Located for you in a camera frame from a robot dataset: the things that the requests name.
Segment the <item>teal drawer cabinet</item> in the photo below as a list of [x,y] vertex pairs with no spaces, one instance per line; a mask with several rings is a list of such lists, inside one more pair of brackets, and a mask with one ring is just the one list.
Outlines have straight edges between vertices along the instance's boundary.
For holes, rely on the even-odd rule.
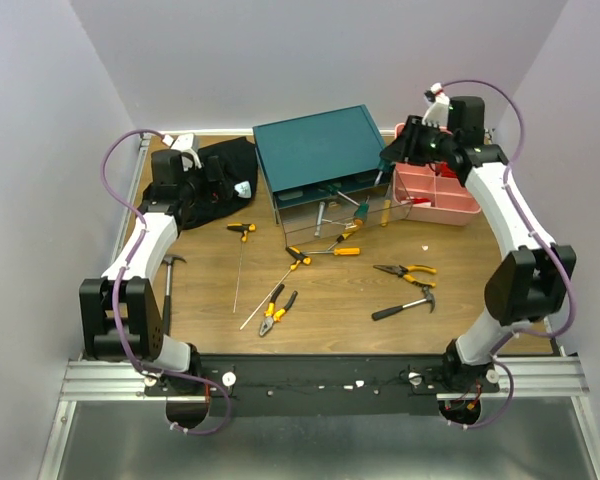
[[277,223],[285,210],[373,187],[386,146],[364,105],[258,125],[253,136]]

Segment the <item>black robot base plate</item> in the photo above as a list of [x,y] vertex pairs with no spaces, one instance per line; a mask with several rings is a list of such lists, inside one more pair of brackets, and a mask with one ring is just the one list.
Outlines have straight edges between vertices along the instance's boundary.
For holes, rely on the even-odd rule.
[[203,354],[205,378],[223,392],[199,382],[160,380],[145,389],[168,404],[200,401],[211,415],[235,417],[333,416],[439,412],[445,396],[468,400],[474,393],[499,390],[489,381],[491,365],[462,367],[448,354]]

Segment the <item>pink compartment tray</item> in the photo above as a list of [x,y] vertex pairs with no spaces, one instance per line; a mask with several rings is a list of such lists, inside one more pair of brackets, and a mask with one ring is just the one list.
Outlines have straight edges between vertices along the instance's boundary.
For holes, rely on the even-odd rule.
[[[436,169],[437,166],[397,163],[394,168],[395,201],[409,207],[408,220],[466,226],[481,212],[479,204],[457,178],[443,178]],[[433,205],[422,208],[404,204],[405,200],[415,197],[428,198]]]

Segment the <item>yellow black long rod driver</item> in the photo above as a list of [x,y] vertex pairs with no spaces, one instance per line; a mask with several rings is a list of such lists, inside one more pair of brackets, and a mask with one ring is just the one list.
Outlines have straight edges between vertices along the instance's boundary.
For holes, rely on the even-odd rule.
[[285,251],[293,258],[292,264],[289,266],[287,271],[282,275],[279,281],[274,285],[274,287],[265,295],[262,301],[254,308],[251,314],[244,320],[242,325],[239,327],[239,330],[242,331],[251,321],[251,319],[255,316],[255,314],[263,307],[263,305],[267,302],[270,295],[279,287],[284,280],[294,271],[296,271],[301,265],[310,265],[312,259],[309,255],[301,252],[295,246],[286,246]]

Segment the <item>silver T-handle wrench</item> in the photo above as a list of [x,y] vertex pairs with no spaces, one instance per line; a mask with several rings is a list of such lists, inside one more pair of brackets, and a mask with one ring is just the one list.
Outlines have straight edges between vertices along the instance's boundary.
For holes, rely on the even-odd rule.
[[318,205],[314,237],[326,237],[327,231],[335,228],[342,228],[343,230],[352,228],[352,219],[347,216],[347,213],[348,210],[342,203],[321,201]]

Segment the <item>green screwdriver long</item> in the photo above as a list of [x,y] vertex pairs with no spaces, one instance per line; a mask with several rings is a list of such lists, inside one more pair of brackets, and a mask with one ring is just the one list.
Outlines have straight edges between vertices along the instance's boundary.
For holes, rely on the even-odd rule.
[[328,194],[330,197],[333,198],[341,198],[344,199],[346,202],[354,205],[355,207],[359,207],[360,203],[357,202],[356,200],[352,199],[351,197],[349,197],[348,195],[346,195],[345,193],[341,192],[335,185],[332,184],[319,184],[317,186],[318,190]]

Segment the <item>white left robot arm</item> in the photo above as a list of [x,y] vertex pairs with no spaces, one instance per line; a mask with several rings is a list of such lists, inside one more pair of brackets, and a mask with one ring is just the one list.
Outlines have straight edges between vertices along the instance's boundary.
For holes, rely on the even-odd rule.
[[131,236],[113,263],[79,288],[86,356],[128,361],[179,395],[198,393],[208,383],[197,348],[167,332],[153,280],[208,191],[206,166],[191,149],[155,152],[152,180],[140,205],[129,208],[135,217]]

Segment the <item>green screwdriver short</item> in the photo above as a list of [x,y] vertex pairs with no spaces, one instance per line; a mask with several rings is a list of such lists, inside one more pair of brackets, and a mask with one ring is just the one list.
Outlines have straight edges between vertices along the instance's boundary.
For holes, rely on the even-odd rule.
[[353,219],[352,219],[354,230],[358,230],[366,224],[367,218],[368,218],[369,207],[370,207],[369,201],[370,201],[370,197],[367,196],[365,201],[361,202],[359,204],[358,208],[356,209],[356,211],[354,212]]

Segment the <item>clear drawer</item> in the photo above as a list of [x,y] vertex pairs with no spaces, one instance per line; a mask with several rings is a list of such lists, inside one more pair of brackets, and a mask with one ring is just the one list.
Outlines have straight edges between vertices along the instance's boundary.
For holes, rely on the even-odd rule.
[[295,198],[289,206],[278,202],[276,222],[288,246],[331,240],[366,227],[387,226],[406,219],[413,206],[413,197],[400,182],[347,193],[340,189],[344,196],[336,190],[336,186],[318,189],[314,199]]

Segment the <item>yellow screwdriver small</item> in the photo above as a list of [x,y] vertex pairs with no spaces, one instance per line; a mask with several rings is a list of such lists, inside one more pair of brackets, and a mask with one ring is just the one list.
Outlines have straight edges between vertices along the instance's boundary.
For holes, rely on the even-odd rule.
[[357,256],[360,254],[361,254],[361,249],[359,247],[333,248],[333,249],[328,249],[328,250],[305,252],[305,255],[307,255],[307,256],[315,256],[315,255]]

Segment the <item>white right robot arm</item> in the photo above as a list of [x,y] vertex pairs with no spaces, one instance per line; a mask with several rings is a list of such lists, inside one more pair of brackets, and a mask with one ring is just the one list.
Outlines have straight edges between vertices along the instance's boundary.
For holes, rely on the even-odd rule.
[[497,241],[501,262],[484,288],[484,311],[447,347],[440,379],[460,392],[486,373],[495,354],[516,334],[558,312],[568,293],[576,254],[559,245],[521,197],[511,162],[485,141],[485,103],[476,96],[427,94],[429,107],[411,115],[380,154],[389,164],[446,165],[480,205]]

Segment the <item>yellow screwdriver large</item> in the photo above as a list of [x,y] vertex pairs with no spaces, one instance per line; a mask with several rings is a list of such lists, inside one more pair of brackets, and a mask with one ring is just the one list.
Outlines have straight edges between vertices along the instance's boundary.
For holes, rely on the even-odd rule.
[[327,250],[328,251],[334,250],[337,245],[339,245],[340,243],[342,243],[343,241],[348,239],[350,236],[352,236],[354,233],[356,233],[357,230],[358,230],[358,228],[351,228],[351,229],[345,230],[342,234],[340,234],[336,238],[336,240],[327,248]]

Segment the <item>small green screwdriver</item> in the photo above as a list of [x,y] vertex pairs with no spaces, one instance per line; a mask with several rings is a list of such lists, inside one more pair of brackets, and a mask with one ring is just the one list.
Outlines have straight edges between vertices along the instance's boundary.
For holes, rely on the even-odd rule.
[[384,158],[383,154],[379,155],[379,162],[377,166],[377,175],[374,180],[374,185],[378,186],[382,180],[383,175],[390,169],[390,164]]

